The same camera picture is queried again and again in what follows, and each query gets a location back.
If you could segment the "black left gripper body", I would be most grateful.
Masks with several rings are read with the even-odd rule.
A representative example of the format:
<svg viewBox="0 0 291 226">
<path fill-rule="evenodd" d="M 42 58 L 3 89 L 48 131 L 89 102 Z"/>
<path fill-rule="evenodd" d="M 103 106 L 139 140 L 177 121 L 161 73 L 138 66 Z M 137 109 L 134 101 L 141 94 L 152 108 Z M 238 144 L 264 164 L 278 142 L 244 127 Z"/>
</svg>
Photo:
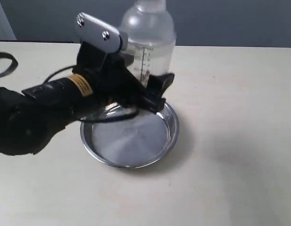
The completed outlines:
<svg viewBox="0 0 291 226">
<path fill-rule="evenodd" d="M 106 53 L 82 42 L 72 74 L 22 90 L 53 118 L 80 120 L 112 103 L 157 113 L 157 94 L 145 88 L 126 68 L 120 51 Z"/>
</svg>

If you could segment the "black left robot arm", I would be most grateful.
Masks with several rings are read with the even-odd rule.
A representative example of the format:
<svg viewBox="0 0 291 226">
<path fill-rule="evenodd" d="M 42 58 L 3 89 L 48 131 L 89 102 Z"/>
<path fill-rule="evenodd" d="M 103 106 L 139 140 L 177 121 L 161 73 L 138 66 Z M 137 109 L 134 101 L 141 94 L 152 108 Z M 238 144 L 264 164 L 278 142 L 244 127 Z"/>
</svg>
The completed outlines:
<svg viewBox="0 0 291 226">
<path fill-rule="evenodd" d="M 90 123 L 90 115 L 110 104 L 158 113 L 175 75 L 150 75 L 147 86 L 127 69 L 132 57 L 82 42 L 72 74 L 15 92 L 0 87 L 0 153 L 37 154 L 67 125 Z"/>
</svg>

